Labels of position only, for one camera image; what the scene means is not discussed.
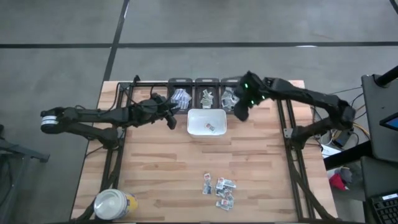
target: gray concrete floor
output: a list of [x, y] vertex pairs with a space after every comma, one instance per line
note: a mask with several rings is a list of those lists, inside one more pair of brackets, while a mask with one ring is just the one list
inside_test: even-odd
[[[111, 43], [122, 3], [0, 0], [0, 44]], [[397, 41], [397, 21], [387, 0], [137, 0], [121, 42]], [[398, 47], [119, 49], [110, 79], [223, 78], [251, 70], [332, 93], [360, 86], [361, 75], [388, 71], [396, 55]], [[94, 108], [108, 56], [109, 49], [0, 49], [5, 137], [51, 154], [47, 164], [31, 162], [13, 223], [68, 220], [87, 141], [41, 133], [39, 114], [54, 106]], [[359, 93], [340, 96], [350, 101]], [[358, 122], [367, 127], [365, 116]], [[335, 201], [339, 217], [362, 220], [357, 201], [338, 194]]]

